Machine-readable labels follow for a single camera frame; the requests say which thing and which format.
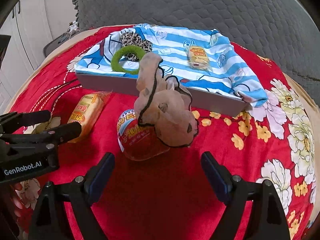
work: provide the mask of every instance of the screw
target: screw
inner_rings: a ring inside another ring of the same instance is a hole
[[[271,185],[272,185],[272,182],[271,182],[270,180],[266,179],[266,180],[264,181],[264,184],[266,184],[267,186],[271,186]]]
[[[236,181],[236,182],[241,181],[241,177],[240,177],[239,175],[233,175],[233,176],[232,176],[232,179],[233,179],[234,181]]]
[[[52,185],[51,181],[47,181],[46,184],[44,184],[45,187],[50,187]]]
[[[45,146],[48,150],[51,150],[54,148],[54,144],[53,143],[49,143]]]
[[[76,183],[80,183],[83,181],[83,179],[84,178],[82,176],[78,176],[78,177],[76,177],[75,181],[76,181]]]

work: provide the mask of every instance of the yellow snack package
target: yellow snack package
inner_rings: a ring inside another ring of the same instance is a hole
[[[190,46],[188,49],[189,64],[192,68],[207,70],[209,58],[201,46]]]
[[[81,124],[82,131],[79,137],[68,141],[69,143],[79,142],[90,133],[110,94],[111,92],[97,92],[84,95],[81,98],[68,123],[78,122]]]

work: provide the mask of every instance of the leopard print fabric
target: leopard print fabric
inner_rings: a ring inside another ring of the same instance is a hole
[[[142,40],[141,36],[138,33],[126,32],[121,35],[122,47],[128,45],[137,45],[142,48],[145,53],[152,51],[152,42],[147,40]],[[132,53],[128,53],[124,56],[127,60],[130,61],[139,61],[138,57]]]

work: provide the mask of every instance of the gray tray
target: gray tray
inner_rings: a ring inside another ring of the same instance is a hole
[[[113,91],[116,93],[139,96],[135,78],[77,74],[82,87],[92,90]],[[229,98],[220,94],[187,88],[192,95],[191,106],[212,112],[236,117],[248,103],[239,99]]]

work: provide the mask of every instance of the green hair tie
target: green hair tie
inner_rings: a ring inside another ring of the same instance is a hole
[[[129,46],[122,47],[112,57],[112,60],[111,60],[112,71],[125,72],[125,73],[129,73],[129,74],[132,74],[132,75],[137,75],[139,73],[139,69],[125,70],[119,64],[120,59],[124,55],[127,55],[128,53],[132,53],[132,54],[136,55],[138,57],[139,61],[140,61],[142,59],[142,57],[144,56],[145,51],[142,48],[140,48],[140,47],[138,47],[136,45],[129,45]]]

